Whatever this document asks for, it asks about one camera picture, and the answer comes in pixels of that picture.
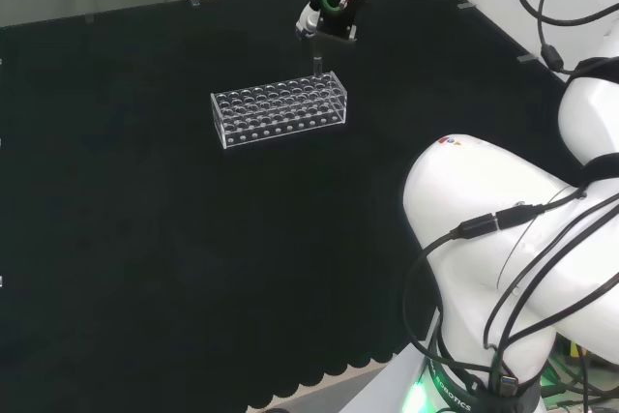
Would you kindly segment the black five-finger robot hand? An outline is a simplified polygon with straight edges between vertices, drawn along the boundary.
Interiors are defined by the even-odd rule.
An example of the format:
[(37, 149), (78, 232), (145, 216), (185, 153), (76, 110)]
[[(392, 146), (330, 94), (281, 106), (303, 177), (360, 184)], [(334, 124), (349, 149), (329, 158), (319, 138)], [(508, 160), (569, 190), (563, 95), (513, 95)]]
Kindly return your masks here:
[(366, 0), (310, 0), (295, 24), (296, 33), (303, 39), (322, 35), (354, 42), (355, 18), (366, 3)]

